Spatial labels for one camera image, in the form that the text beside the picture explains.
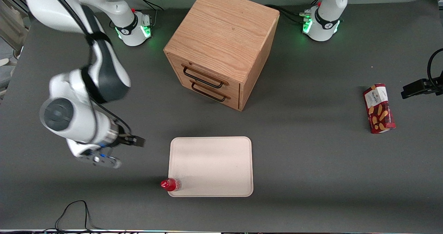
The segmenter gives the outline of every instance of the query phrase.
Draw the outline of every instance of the green led light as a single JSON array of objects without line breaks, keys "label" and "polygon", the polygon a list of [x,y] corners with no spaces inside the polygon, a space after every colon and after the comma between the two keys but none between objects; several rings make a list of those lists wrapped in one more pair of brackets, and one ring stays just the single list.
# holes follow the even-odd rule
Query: green led light
[{"label": "green led light", "polygon": [[335,26],[335,30],[334,30],[334,33],[336,33],[337,32],[337,29],[338,29],[338,25],[340,24],[340,20],[337,22],[337,26]]},{"label": "green led light", "polygon": [[151,28],[149,26],[140,26],[140,29],[146,38],[151,36]]},{"label": "green led light", "polygon": [[115,31],[116,31],[117,34],[118,34],[118,38],[121,39],[120,32],[118,32],[117,27],[115,28]]},{"label": "green led light", "polygon": [[305,25],[303,26],[303,31],[305,33],[308,33],[311,26],[312,26],[312,19],[309,19],[309,21],[306,22]]}]

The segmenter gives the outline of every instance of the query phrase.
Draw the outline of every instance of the wooden box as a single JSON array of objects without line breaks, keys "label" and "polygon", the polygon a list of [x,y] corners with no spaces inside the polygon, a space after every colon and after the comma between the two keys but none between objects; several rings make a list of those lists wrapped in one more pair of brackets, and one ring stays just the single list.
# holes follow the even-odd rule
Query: wooden box
[{"label": "wooden box", "polygon": [[196,0],[163,51],[184,87],[242,111],[279,15],[248,0]]}]

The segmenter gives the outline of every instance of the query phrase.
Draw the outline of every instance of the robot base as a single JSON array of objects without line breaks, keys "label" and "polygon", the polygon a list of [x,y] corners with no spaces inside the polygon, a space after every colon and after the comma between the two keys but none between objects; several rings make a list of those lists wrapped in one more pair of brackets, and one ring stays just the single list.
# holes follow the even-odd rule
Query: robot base
[{"label": "robot base", "polygon": [[[311,7],[310,9],[305,10],[305,13],[314,15],[317,8],[318,6]],[[332,26],[330,29],[323,29],[323,26],[315,19],[315,17],[311,16],[308,21],[303,24],[302,32],[315,41],[323,42],[329,40],[332,35],[337,32],[339,24],[340,21],[338,21],[338,23],[335,26]]]},{"label": "robot base", "polygon": [[149,15],[144,15],[141,12],[135,12],[134,14],[137,16],[139,24],[131,34],[125,35],[115,28],[118,37],[123,40],[127,46],[139,46],[151,37],[151,19]]}]

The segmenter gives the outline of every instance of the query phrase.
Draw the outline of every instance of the red bottle cap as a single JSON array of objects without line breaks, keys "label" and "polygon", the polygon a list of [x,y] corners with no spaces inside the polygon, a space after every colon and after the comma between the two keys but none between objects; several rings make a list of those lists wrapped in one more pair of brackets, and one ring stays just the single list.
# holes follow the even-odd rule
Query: red bottle cap
[{"label": "red bottle cap", "polygon": [[177,189],[177,183],[175,182],[175,179],[163,180],[160,183],[160,186],[167,191],[173,191]]}]

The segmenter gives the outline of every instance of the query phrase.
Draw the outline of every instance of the white tray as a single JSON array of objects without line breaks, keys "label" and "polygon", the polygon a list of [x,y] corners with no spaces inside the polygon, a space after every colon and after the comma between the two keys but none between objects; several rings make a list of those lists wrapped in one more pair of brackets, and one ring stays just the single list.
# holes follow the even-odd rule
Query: white tray
[{"label": "white tray", "polygon": [[254,190],[248,137],[179,137],[171,141],[169,175],[182,188],[173,197],[248,197]]}]

